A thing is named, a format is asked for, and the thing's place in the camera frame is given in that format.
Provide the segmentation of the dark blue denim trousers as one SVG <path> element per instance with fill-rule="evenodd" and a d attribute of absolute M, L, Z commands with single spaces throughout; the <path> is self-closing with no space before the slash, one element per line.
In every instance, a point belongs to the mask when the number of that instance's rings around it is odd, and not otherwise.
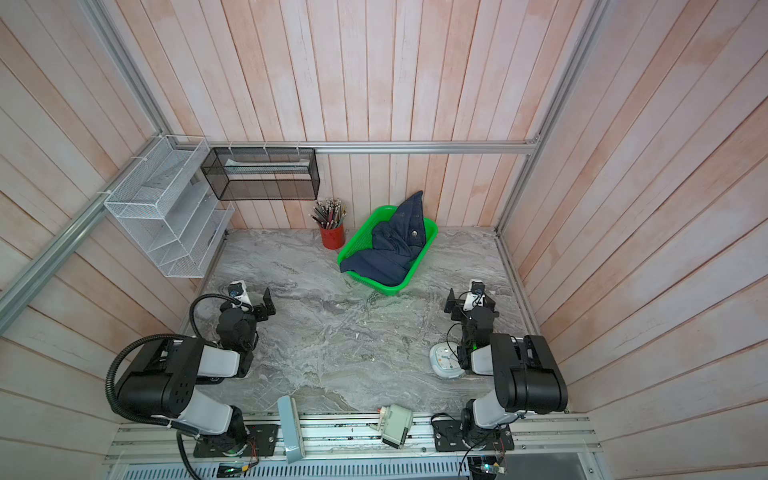
<path fill-rule="evenodd" d="M 423 192 L 402 202 L 389 220 L 371 230 L 372 246 L 351 254 L 340 263 L 340 271 L 354 272 L 387 287 L 402 283 L 427 243 Z"/>

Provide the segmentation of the green plastic basket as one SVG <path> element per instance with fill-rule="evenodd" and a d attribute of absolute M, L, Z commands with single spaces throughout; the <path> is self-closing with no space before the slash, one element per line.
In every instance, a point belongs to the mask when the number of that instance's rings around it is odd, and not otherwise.
<path fill-rule="evenodd" d="M 350 257 L 352 254 L 368 249 L 373 245 L 373 228 L 383 221 L 388 221 L 394 215 L 397 207 L 394 205 L 385 205 L 377 208 L 371 213 L 371 216 L 366 222 L 358 229 L 358 231 L 347 241 L 345 246 L 339 251 L 337 257 L 337 263 L 341 264 L 342 261 Z M 363 277 L 355 272 L 347 272 L 347 275 L 357 281 L 358 283 L 372 288 L 373 290 L 387 296 L 395 296 L 405 289 L 416 271 L 418 270 L 422 260 L 425 258 L 427 251 L 430 249 L 434 241 L 436 240 L 439 232 L 438 225 L 431 219 L 424 219 L 424 229 L 426 233 L 426 243 L 419 253 L 419 255 L 411 263 L 411 267 L 404 277 L 403 281 L 396 286 L 386 286 L 367 277 Z"/>

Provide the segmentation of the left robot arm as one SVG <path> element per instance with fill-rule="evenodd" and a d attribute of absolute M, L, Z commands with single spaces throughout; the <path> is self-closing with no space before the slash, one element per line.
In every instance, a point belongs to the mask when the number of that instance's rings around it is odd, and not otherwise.
<path fill-rule="evenodd" d="M 188 310 L 192 335 L 149 335 L 117 354 L 105 377 L 106 400 L 126 420 L 168 427 L 179 439 L 194 439 L 199 456 L 264 456 L 261 436 L 246 425 L 242 410 L 201 388 L 247 376 L 258 325 L 274 316 L 276 307 L 269 291 L 260 302 L 251 302 L 242 281 L 213 297 L 220 303 L 217 340 L 204 338 L 196 323 L 196 308 L 207 298 L 200 295 Z"/>

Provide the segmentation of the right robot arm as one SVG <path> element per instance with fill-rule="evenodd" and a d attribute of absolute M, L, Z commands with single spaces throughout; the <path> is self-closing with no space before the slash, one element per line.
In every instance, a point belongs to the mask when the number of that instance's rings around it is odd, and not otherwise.
<path fill-rule="evenodd" d="M 493 379 L 493 388 L 469 400 L 461 418 L 436 428 L 437 434 L 459 438 L 467 451 L 485 445 L 500 446 L 504 442 L 503 430 L 525 414 L 561 413 L 567 409 L 566 382 L 546 339 L 496 332 L 494 323 L 499 312 L 483 283 L 474 282 L 459 294 L 450 290 L 444 312 L 461 328 L 461 338 L 432 347 L 433 371 L 447 379 L 469 374 L 488 376 Z"/>

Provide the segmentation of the white alarm clock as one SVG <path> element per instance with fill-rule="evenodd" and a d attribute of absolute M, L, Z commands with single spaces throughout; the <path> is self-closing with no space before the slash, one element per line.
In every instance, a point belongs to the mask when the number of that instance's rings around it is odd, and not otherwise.
<path fill-rule="evenodd" d="M 429 352 L 430 365 L 433 372 L 443 379 L 456 379 L 465 375 L 457 352 L 458 344 L 444 341 L 435 344 Z"/>

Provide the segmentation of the red pencil cup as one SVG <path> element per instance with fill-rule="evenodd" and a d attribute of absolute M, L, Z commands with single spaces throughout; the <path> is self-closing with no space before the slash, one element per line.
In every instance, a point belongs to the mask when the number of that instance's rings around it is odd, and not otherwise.
<path fill-rule="evenodd" d="M 322 245 L 329 250 L 338 250 L 345 244 L 345 229 L 343 224 L 334 228 L 320 229 Z"/>

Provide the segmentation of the coloured pencils bunch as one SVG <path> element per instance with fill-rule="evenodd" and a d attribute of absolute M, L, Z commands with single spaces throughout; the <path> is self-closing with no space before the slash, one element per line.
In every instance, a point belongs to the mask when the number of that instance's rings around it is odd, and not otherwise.
<path fill-rule="evenodd" d="M 315 202 L 310 217 L 319 228 L 333 230 L 342 225 L 346 213 L 346 206 L 341 199 L 326 198 Z"/>

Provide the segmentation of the grey white small device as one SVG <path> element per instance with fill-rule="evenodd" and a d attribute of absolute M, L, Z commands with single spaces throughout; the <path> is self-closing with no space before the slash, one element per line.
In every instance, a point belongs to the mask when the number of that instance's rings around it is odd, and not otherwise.
<path fill-rule="evenodd" d="M 375 429 L 381 434 L 384 444 L 401 449 L 413 425 L 413 412 L 400 405 L 392 404 L 379 409 Z"/>

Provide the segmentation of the light blue flat block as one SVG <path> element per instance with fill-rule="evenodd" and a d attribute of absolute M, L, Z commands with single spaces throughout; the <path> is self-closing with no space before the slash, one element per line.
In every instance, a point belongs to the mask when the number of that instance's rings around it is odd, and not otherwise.
<path fill-rule="evenodd" d="M 305 457 L 305 446 L 296 401 L 289 395 L 282 396 L 278 399 L 277 406 L 286 462 L 288 464 L 296 463 Z"/>

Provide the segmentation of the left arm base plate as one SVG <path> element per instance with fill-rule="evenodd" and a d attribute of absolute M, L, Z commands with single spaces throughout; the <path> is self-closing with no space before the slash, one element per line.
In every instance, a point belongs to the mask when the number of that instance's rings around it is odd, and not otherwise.
<path fill-rule="evenodd" d="M 245 433 L 226 432 L 221 435 L 202 435 L 197 441 L 195 458 L 244 458 L 274 455 L 278 429 L 276 424 L 245 424 Z"/>

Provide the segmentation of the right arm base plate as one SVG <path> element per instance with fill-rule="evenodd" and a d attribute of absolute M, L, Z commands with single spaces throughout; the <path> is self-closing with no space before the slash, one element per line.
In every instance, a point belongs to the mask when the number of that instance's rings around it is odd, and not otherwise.
<path fill-rule="evenodd" d="M 508 425 L 483 429 L 472 422 L 440 417 L 430 420 L 435 449 L 438 452 L 513 451 L 514 440 Z"/>

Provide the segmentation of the black mesh wall basket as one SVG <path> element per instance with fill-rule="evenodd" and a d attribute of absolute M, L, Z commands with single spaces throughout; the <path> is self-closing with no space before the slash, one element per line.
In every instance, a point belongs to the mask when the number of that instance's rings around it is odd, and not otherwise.
<path fill-rule="evenodd" d="M 214 147 L 201 171 L 223 201 L 314 201 L 321 184 L 310 148 Z"/>

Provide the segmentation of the aluminium frame rail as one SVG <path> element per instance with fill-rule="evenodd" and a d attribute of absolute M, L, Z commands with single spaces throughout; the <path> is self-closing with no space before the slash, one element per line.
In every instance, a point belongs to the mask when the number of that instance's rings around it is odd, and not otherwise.
<path fill-rule="evenodd" d="M 523 154 L 538 149 L 536 141 L 271 141 L 226 142 L 207 140 L 211 148 L 313 149 L 317 154 Z"/>

